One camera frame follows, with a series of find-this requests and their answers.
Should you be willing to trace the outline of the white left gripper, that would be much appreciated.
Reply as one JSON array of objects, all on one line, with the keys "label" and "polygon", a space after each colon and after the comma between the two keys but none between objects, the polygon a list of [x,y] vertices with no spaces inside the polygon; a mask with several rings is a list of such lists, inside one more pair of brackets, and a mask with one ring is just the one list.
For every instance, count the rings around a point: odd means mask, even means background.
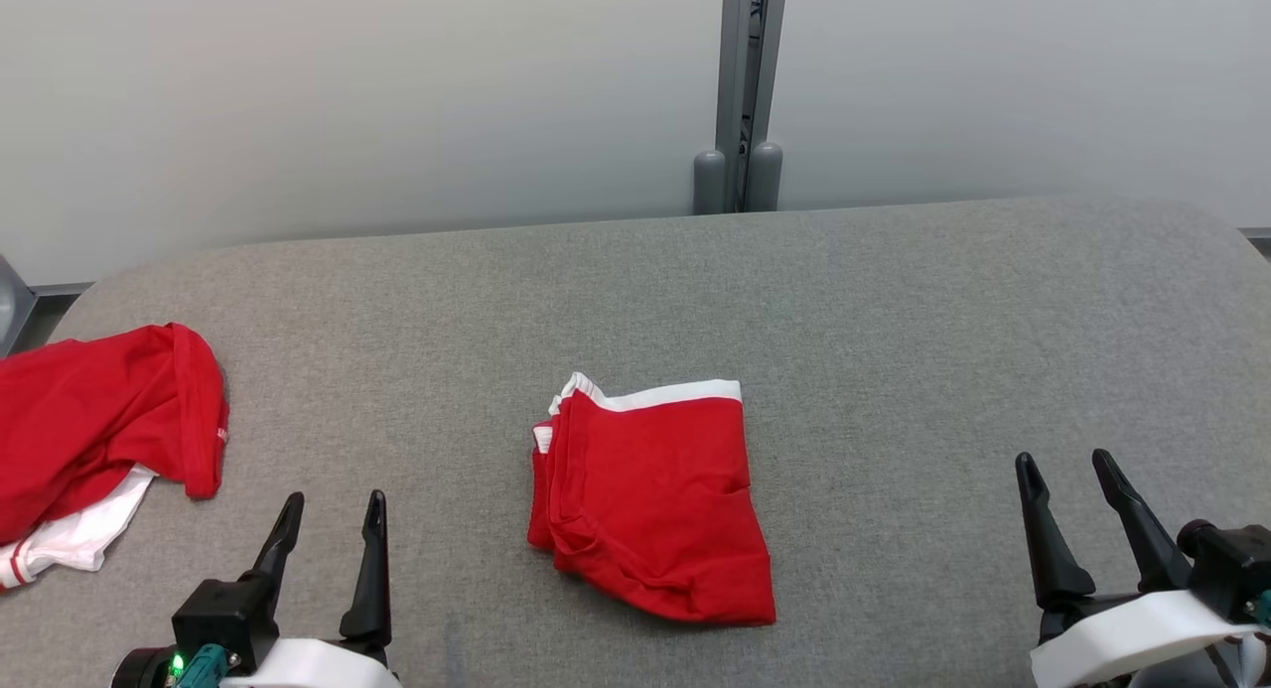
[{"label": "white left gripper", "polygon": [[[289,493],[244,581],[281,588],[300,528],[305,496]],[[364,551],[353,602],[341,619],[341,643],[318,638],[280,638],[250,675],[226,677],[225,687],[399,687],[400,682],[375,659],[386,659],[391,643],[391,594],[386,552],[386,496],[369,493],[361,526]]]}]

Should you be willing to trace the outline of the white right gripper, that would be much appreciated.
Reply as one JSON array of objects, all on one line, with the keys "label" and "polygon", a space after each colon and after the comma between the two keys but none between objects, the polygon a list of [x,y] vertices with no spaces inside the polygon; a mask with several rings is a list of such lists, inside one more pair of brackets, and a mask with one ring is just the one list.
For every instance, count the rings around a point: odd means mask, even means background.
[{"label": "white right gripper", "polygon": [[[1077,621],[1063,635],[1030,651],[1038,687],[1093,685],[1125,674],[1166,665],[1202,652],[1227,638],[1257,633],[1252,621],[1227,621],[1193,593],[1185,590],[1193,566],[1157,513],[1104,449],[1092,453],[1092,465],[1106,502],[1122,524],[1140,575],[1138,590],[1148,594],[1122,607]],[[1089,572],[1077,563],[1052,516],[1049,485],[1035,457],[1014,459],[1023,529],[1030,548],[1035,599],[1040,610],[1056,612],[1096,593]]]}]

